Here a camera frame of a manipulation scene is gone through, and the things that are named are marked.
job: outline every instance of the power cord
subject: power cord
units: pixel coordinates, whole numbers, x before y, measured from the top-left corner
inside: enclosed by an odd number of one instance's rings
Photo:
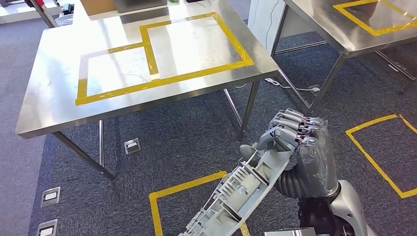
[[[272,14],[273,14],[273,11],[275,10],[275,7],[278,5],[278,2],[279,2],[279,0],[276,1],[274,7],[272,8],[271,14],[269,15],[269,18],[271,20],[271,24],[269,25],[268,30],[267,30],[267,34],[265,36],[265,49],[266,50],[268,50],[268,42],[267,42],[267,39],[268,39],[268,33],[271,30],[271,26],[272,26]]]
[[[291,89],[290,86],[282,86],[282,84],[280,84],[278,81],[275,81],[275,80],[273,80],[271,78],[267,78],[267,79],[265,79],[265,81],[266,82],[269,82],[269,83],[271,83],[271,84],[273,84],[275,86],[280,86],[283,89]],[[312,91],[312,92],[318,92],[318,91],[320,91],[320,88],[318,88],[318,87],[313,87],[313,88],[296,88],[296,89],[299,90],[299,91]]]
[[[254,19],[253,19],[252,25],[249,27],[249,29],[251,29],[252,26],[255,24],[256,11],[258,9],[258,3],[259,3],[259,1],[260,0],[258,0],[256,2]],[[268,49],[268,40],[267,39],[268,39],[269,31],[271,30],[271,27],[272,27],[272,14],[273,14],[273,11],[275,10],[276,6],[278,5],[278,3],[279,3],[279,0],[276,1],[274,7],[272,8],[271,14],[269,15],[269,18],[270,18],[271,23],[270,23],[270,25],[268,27],[267,34],[265,35],[265,49]],[[280,86],[283,89],[291,89],[290,86],[282,86],[282,84],[280,84],[278,81],[275,81],[275,80],[273,80],[271,78],[267,78],[267,79],[265,79],[265,81],[267,81],[267,82],[269,82],[269,83],[271,83],[271,84],[273,84],[275,86]],[[246,86],[246,84],[244,84],[242,86],[235,86],[235,88],[240,89],[240,88],[243,88],[245,86]],[[313,87],[313,88],[296,88],[296,89],[299,90],[299,91],[312,91],[312,92],[318,92],[318,91],[320,91],[320,88],[318,88],[318,87]]]

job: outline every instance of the yellow tape rectangle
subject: yellow tape rectangle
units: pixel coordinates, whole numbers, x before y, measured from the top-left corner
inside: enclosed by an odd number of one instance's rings
[[[394,119],[397,118],[397,115],[389,115],[389,116],[385,116],[385,117],[381,117],[378,119],[374,119],[371,121],[368,121],[366,123],[363,123],[361,125],[358,125],[356,127],[353,127],[349,130],[346,130],[346,134],[348,135],[348,137],[352,140],[352,142],[356,145],[357,148],[359,148],[359,150],[363,153],[363,155],[365,155],[366,159],[372,164],[372,166],[379,172],[379,174],[391,185],[391,187],[398,193],[398,195],[400,196],[400,198],[407,198],[407,197],[411,197],[413,195],[417,194],[417,188],[403,192],[401,191],[401,189],[394,183],[394,181],[392,181],[392,179],[381,169],[381,167],[375,162],[375,160],[365,151],[365,149],[363,149],[362,145],[360,145],[360,143],[354,138],[354,136],[352,135],[354,132],[359,131],[363,128],[366,128],[370,125],[385,121],[385,120],[389,120],[389,119]],[[404,117],[399,114],[399,117],[404,121],[404,123],[417,134],[417,129],[414,128],[408,121],[406,121],[404,119]]]
[[[387,27],[387,28],[382,28],[382,29],[373,29],[369,25],[367,25],[366,23],[364,23],[363,21],[361,21],[356,16],[352,15],[351,13],[349,13],[346,10],[347,7],[369,4],[369,3],[373,3],[373,2],[382,2],[383,4],[385,4],[386,6],[391,8],[392,10],[406,16],[407,18],[409,18],[411,20],[411,22],[409,22],[407,24],[400,24],[400,25]],[[390,32],[404,30],[404,29],[408,29],[408,28],[412,28],[412,27],[417,27],[417,18],[415,16],[413,16],[410,13],[402,10],[401,8],[397,7],[396,5],[390,3],[387,0],[359,0],[359,1],[337,4],[337,5],[334,5],[333,7],[336,8],[340,13],[345,15],[347,18],[349,18],[351,21],[355,22],[358,26],[360,26],[364,30],[368,31],[368,33],[370,33],[373,36],[379,36],[381,34],[386,34],[386,33],[390,33]]]
[[[158,198],[173,194],[173,193],[177,193],[180,192],[182,190],[185,189],[189,189],[189,188],[193,188],[196,187],[198,185],[202,185],[217,179],[221,179],[223,178],[225,175],[227,175],[226,171],[219,171],[215,174],[206,176],[206,177],[202,177],[202,178],[198,178],[186,183],[182,183],[170,188],[166,188],[157,192],[153,192],[149,194],[149,203],[150,203],[150,211],[152,213],[152,219],[153,219],[153,227],[155,230],[155,236],[163,236],[162,233],[162,226],[161,226],[161,218],[159,215],[159,209],[158,209]],[[246,223],[243,223],[240,227],[240,230],[242,231],[242,235],[243,236],[250,236],[248,227],[246,225]]]
[[[236,61],[236,62],[232,62],[226,65],[216,66],[213,68],[208,68],[208,69],[195,71],[195,72],[191,72],[187,74],[176,75],[176,76],[172,76],[169,78],[160,79],[155,56],[153,54],[152,45],[150,43],[148,29],[154,28],[154,27],[166,26],[166,25],[178,23],[178,22],[207,18],[207,17],[213,17],[216,20],[216,22],[218,23],[218,25],[220,26],[220,28],[223,30],[224,34],[228,38],[229,42],[233,45],[234,49],[240,56],[241,61]],[[205,75],[211,75],[211,74],[233,70],[233,69],[250,66],[254,64],[253,60],[250,58],[249,54],[245,51],[241,43],[233,35],[232,31],[227,27],[226,23],[220,18],[220,16],[216,12],[187,17],[187,18],[178,19],[178,20],[163,21],[163,22],[139,26],[139,32],[141,33],[141,36],[142,36],[142,42],[125,45],[125,46],[121,46],[117,48],[111,48],[111,49],[104,50],[101,52],[95,52],[95,53],[82,56],[82,59],[80,62],[80,77],[78,81],[78,93],[77,93],[77,98],[75,100],[75,105],[79,106],[79,105],[83,105],[83,104],[87,104],[87,103],[91,103],[91,102],[95,102],[95,101],[99,101],[99,100],[103,100],[103,99],[107,99],[107,98],[111,98],[115,96],[120,96],[120,95],[137,92],[137,91],[141,91],[145,89],[155,88],[155,87],[162,86],[162,85],[172,84],[172,83],[176,83],[176,82],[180,82],[180,81],[184,81],[184,80],[188,80],[192,78],[197,78],[197,77],[201,77]],[[101,56],[105,54],[111,54],[115,52],[120,52],[124,50],[129,50],[133,48],[138,48],[138,47],[143,47],[145,50],[145,56],[146,56],[146,60],[148,63],[149,74],[151,75],[150,82],[87,96],[87,86],[88,86],[87,75],[88,75],[88,59],[89,58]]]

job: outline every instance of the table top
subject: table top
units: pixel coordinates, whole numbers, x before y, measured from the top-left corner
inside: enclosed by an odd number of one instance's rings
[[[349,58],[417,39],[415,0],[284,0]]]
[[[163,9],[46,29],[16,133],[32,138],[276,75],[226,1]]]

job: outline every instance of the robotic forearm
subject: robotic forearm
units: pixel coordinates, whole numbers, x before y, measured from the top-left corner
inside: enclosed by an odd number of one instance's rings
[[[337,181],[327,121],[281,110],[259,141],[240,146],[240,152],[240,165],[222,179],[179,236],[230,236],[274,186],[299,199],[301,227],[330,236],[375,235],[357,193],[347,181]],[[292,156],[297,165],[285,171]]]

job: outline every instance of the white robotic arm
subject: white robotic arm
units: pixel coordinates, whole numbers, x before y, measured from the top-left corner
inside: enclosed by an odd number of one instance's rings
[[[337,181],[326,121],[281,110],[259,141],[242,145],[240,152],[240,165],[221,180],[179,236],[230,236],[274,186],[300,200],[301,227],[330,236],[375,235],[356,191],[347,181]],[[297,165],[285,171],[291,156],[297,157]]]

